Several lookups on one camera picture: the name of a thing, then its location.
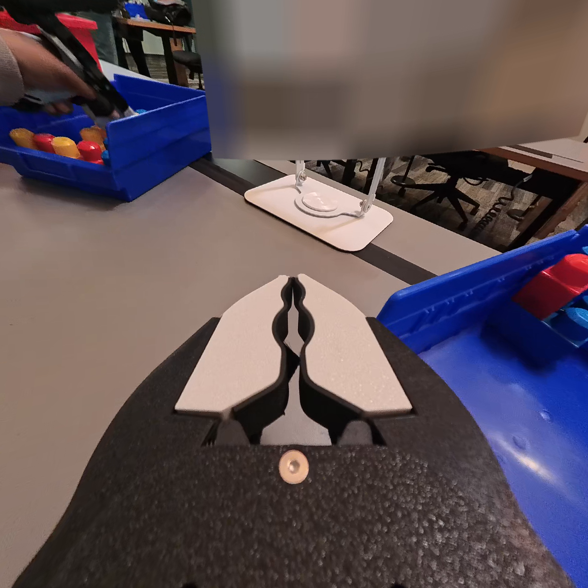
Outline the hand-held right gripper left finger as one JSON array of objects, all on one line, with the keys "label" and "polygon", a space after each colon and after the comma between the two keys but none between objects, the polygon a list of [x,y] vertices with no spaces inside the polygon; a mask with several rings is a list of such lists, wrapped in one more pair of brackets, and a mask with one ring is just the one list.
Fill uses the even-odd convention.
[{"label": "hand-held right gripper left finger", "polygon": [[175,413],[237,422],[252,445],[280,419],[300,359],[286,343],[294,278],[279,275],[217,320]]}]

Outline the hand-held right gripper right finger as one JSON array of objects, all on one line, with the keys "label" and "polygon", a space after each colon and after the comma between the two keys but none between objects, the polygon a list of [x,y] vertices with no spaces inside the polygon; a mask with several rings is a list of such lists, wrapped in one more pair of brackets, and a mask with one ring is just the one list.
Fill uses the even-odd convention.
[{"label": "hand-held right gripper right finger", "polygon": [[413,406],[368,318],[342,295],[305,274],[293,280],[298,311],[299,398],[307,417],[336,445],[351,422],[369,430]]}]

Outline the blue plastic bin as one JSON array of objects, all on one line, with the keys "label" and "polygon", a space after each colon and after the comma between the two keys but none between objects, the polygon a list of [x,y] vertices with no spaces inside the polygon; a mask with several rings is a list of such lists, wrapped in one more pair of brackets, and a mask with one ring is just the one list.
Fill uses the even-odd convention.
[{"label": "blue plastic bin", "polygon": [[147,77],[113,74],[128,104],[145,113],[107,125],[109,165],[17,146],[16,128],[80,140],[92,120],[81,107],[55,117],[1,108],[1,163],[21,176],[131,202],[211,151],[205,92]]},{"label": "blue plastic bin", "polygon": [[587,363],[528,364],[485,322],[541,270],[585,247],[586,226],[409,286],[378,314],[466,406],[577,587],[587,587]]}]

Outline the pile of colourful mega blocks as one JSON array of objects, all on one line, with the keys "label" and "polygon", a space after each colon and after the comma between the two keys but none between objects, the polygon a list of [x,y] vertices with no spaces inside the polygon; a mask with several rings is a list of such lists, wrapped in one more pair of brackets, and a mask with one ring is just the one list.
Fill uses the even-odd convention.
[{"label": "pile of colourful mega blocks", "polygon": [[130,119],[147,113],[149,109],[136,108],[128,118],[107,122],[102,128],[78,107],[56,118],[2,107],[1,163],[15,168],[32,157],[52,165],[72,160],[114,169],[127,167],[146,157],[143,140],[136,138],[138,124]]}]

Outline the blue two-stud mega block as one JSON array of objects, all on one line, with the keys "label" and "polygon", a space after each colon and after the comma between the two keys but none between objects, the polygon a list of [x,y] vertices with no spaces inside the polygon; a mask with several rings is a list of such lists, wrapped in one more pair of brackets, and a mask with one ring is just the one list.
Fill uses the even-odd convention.
[{"label": "blue two-stud mega block", "polygon": [[504,339],[517,356],[537,367],[568,359],[587,363],[587,342],[573,341],[511,300],[491,310],[485,326]]}]

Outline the red one-stud mega block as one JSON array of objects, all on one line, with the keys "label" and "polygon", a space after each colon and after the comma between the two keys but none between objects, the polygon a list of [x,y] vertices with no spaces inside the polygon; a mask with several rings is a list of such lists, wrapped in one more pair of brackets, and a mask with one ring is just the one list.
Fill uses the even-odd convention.
[{"label": "red one-stud mega block", "polygon": [[587,290],[587,255],[569,254],[542,270],[512,301],[538,320],[545,320]]}]

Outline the person's left forearm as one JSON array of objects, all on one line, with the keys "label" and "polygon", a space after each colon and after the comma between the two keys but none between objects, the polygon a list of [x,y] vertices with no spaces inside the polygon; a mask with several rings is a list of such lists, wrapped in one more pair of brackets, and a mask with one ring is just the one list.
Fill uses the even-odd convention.
[{"label": "person's left forearm", "polygon": [[1,106],[11,107],[25,93],[24,81],[16,57],[1,36]]}]

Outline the person's left hand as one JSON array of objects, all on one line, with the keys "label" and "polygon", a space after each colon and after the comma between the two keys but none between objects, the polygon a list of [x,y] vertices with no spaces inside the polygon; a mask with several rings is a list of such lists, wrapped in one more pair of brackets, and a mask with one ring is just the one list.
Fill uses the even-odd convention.
[{"label": "person's left hand", "polygon": [[67,92],[68,96],[87,100],[96,98],[96,93],[90,86],[39,42],[7,29],[1,30],[1,36],[8,42],[17,59],[25,91],[39,89],[46,92]]}]

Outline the red plastic bin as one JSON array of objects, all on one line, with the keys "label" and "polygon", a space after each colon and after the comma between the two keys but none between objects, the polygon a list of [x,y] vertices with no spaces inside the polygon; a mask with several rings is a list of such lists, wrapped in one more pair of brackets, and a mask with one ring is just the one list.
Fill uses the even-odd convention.
[{"label": "red plastic bin", "polygon": [[17,3],[1,5],[1,28],[32,35],[57,53],[75,58],[80,66],[94,63],[102,70],[92,37],[98,28],[94,21]]}]

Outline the black office chair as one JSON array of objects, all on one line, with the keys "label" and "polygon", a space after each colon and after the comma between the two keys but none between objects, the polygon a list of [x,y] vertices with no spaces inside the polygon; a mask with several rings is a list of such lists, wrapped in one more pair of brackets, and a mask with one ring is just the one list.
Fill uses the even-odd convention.
[{"label": "black office chair", "polygon": [[202,59],[198,53],[192,51],[173,51],[173,60],[178,73],[178,80],[180,85],[189,86],[189,81],[194,81],[197,78],[198,89],[204,90],[203,86],[203,69]]},{"label": "black office chair", "polygon": [[437,204],[441,204],[443,201],[447,200],[461,218],[458,231],[464,231],[469,225],[469,217],[475,217],[478,214],[480,204],[458,189],[458,182],[462,179],[462,177],[455,173],[457,169],[453,169],[452,166],[447,168],[447,166],[431,163],[426,166],[426,171],[439,171],[445,173],[447,175],[446,181],[424,184],[416,183],[413,179],[408,177],[414,160],[415,156],[411,156],[404,174],[393,175],[390,180],[393,185],[399,188],[398,194],[400,196],[404,196],[407,189],[429,192],[429,195],[425,196],[412,205],[409,209],[409,212],[411,214],[415,214],[420,207],[429,202],[435,201]]}]

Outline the cluttered wooden desk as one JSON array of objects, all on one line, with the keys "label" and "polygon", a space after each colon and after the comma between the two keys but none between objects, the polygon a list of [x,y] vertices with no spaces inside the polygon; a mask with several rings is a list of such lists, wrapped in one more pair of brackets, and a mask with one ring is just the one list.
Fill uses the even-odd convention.
[{"label": "cluttered wooden desk", "polygon": [[185,46],[190,45],[194,39],[194,35],[196,34],[195,28],[190,26],[170,26],[160,24],[155,21],[124,17],[113,17],[112,25],[115,21],[118,21],[122,24],[139,27],[142,29],[143,33],[147,32],[160,38],[162,40],[164,50],[168,81],[171,84],[180,85],[180,81],[178,80],[179,72],[176,71],[172,52],[184,50]]}]

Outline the black bag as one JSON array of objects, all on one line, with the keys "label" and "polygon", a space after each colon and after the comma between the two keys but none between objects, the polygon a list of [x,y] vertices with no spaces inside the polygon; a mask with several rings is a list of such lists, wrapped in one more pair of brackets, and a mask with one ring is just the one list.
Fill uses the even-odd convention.
[{"label": "black bag", "polygon": [[164,25],[184,27],[192,22],[192,12],[184,1],[147,1],[145,14]]}]

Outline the white sign stand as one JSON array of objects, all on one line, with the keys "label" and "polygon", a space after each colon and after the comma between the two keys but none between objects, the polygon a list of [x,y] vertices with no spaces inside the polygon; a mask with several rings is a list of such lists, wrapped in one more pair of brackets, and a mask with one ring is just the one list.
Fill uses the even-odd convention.
[{"label": "white sign stand", "polygon": [[393,215],[374,205],[385,158],[379,158],[369,192],[356,198],[312,179],[305,163],[296,173],[246,191],[249,204],[343,252],[358,252],[393,222]]}]

